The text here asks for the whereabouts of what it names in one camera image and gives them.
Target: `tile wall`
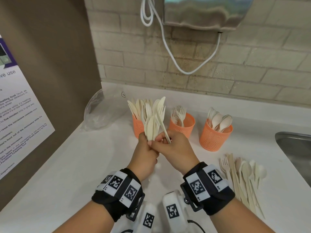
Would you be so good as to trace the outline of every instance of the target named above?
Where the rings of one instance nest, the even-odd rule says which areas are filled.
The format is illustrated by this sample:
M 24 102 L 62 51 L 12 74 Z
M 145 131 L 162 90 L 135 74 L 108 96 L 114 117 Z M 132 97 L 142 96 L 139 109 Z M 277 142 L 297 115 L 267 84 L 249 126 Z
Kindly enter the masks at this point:
M 223 33 L 215 57 L 190 76 L 170 59 L 157 19 L 141 23 L 141 0 L 85 3 L 102 81 L 311 106 L 311 0 L 254 0 L 238 30 Z M 165 36 L 185 71 L 208 58 L 217 39 L 169 26 Z

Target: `black plastic buckle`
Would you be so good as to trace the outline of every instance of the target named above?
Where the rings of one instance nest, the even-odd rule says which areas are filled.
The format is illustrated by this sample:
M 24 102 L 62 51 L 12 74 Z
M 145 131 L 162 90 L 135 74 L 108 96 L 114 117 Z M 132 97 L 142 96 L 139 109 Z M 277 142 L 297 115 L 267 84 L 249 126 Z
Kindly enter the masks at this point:
M 137 215 L 138 215 L 138 212 L 139 212 L 139 210 L 140 210 L 140 207 L 142 206 L 142 201 L 144 200 L 144 198 L 145 198 L 145 193 L 142 193 L 142 196 L 141 196 L 141 198 L 140 198 L 140 200 L 139 200 L 137 206 L 134 207 L 134 211 L 131 212 L 131 213 L 128 213 L 128 214 L 126 215 L 126 218 L 127 218 L 127 219 L 131 220 L 132 222 L 134 222 L 134 221 L 136 220 Z
M 180 187 L 181 187 L 181 190 L 183 191 L 183 193 L 185 194 L 185 197 L 188 200 L 188 202 L 189 202 L 190 206 L 192 207 L 193 211 L 197 212 L 197 211 L 203 209 L 204 206 L 203 206 L 203 204 L 200 204 L 200 202 L 199 202 L 198 206 L 195 203 L 192 202 L 192 200 L 190 199 L 188 193 L 186 192 L 186 190 L 184 188 L 185 185 L 187 185 L 187 183 L 184 182 L 183 184 L 180 185 Z

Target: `qr code-like marker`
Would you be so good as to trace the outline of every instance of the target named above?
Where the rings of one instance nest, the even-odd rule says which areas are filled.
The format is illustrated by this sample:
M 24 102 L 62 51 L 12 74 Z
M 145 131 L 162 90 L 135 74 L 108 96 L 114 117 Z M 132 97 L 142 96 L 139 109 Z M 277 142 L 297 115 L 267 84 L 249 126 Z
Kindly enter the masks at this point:
M 198 195 L 202 192 L 205 191 L 202 183 L 200 182 L 200 180 L 195 180 L 194 182 L 190 183 L 190 187 L 192 188 L 193 192 L 195 193 L 195 195 Z
M 122 178 L 114 176 L 108 185 L 111 186 L 112 188 L 118 189 L 122 181 L 123 181 Z
M 128 198 L 129 200 L 133 201 L 136 193 L 137 193 L 137 190 L 134 187 L 132 187 L 131 185 L 129 185 L 124 196 L 126 198 Z
M 151 229 L 154 218 L 152 214 L 146 213 L 143 225 Z
M 212 179 L 212 181 L 217 184 L 218 182 L 222 181 L 222 178 L 220 175 L 216 172 L 216 170 L 210 171 L 208 173 L 208 176 Z
M 172 205 L 166 206 L 166 210 L 167 210 L 167 213 L 169 214 L 169 218 L 170 219 L 179 216 L 176 204 L 172 204 Z
M 101 182 L 101 184 L 106 184 L 112 176 L 113 175 L 106 176 L 106 178 Z

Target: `black wristband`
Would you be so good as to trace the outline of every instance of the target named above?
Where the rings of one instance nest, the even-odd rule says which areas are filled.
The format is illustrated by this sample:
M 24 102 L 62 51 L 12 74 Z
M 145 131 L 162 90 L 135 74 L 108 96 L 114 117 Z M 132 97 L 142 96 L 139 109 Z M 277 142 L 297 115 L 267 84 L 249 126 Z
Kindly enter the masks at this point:
M 114 222 L 117 222 L 117 220 L 120 219 L 120 217 L 124 214 L 131 214 L 136 208 L 139 198 L 143 194 L 142 188 L 140 187 L 129 208 L 126 207 L 122 202 L 120 202 L 123 193 L 126 191 L 126 188 L 129 187 L 131 179 L 134 179 L 141 185 L 139 179 L 131 170 L 129 170 L 128 168 L 124 168 L 120 171 L 127 174 L 129 178 L 124 180 L 124 182 L 116 192 L 115 196 L 111 196 L 110 194 L 101 190 L 96 190 L 95 194 L 92 196 L 92 201 L 97 204 L 102 204 L 109 212 Z
M 182 184 L 182 188 L 188 195 L 190 199 L 189 201 L 195 203 L 196 206 L 203 205 L 204 211 L 206 212 L 207 215 L 210 216 L 214 215 L 215 213 L 219 212 L 222 208 L 224 208 L 235 197 L 235 193 L 231 190 L 229 186 L 219 191 L 215 187 L 215 184 L 213 184 L 213 182 L 210 180 L 207 174 L 203 171 L 203 168 L 205 167 L 207 167 L 207 164 L 201 162 L 197 164 L 194 168 L 192 168 L 189 172 L 187 172 L 186 175 L 183 177 L 185 183 L 187 184 Z M 201 177 L 202 179 L 205 180 L 202 183 L 202 185 L 204 186 L 204 188 L 206 189 L 206 191 L 210 196 L 209 198 L 204 199 L 200 202 L 198 201 L 198 197 L 194 194 L 193 190 L 191 189 L 189 183 L 186 180 L 186 177 L 189 177 L 194 173 L 197 173 L 199 178 Z

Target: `plastic bag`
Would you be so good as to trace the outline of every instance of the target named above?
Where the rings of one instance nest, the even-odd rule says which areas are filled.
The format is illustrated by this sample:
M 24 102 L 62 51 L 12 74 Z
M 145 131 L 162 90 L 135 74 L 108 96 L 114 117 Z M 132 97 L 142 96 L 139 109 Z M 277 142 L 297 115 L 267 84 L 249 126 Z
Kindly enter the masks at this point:
M 104 129 L 123 116 L 127 110 L 127 99 L 122 86 L 116 86 L 106 91 L 100 89 L 85 108 L 84 121 L 80 131 Z

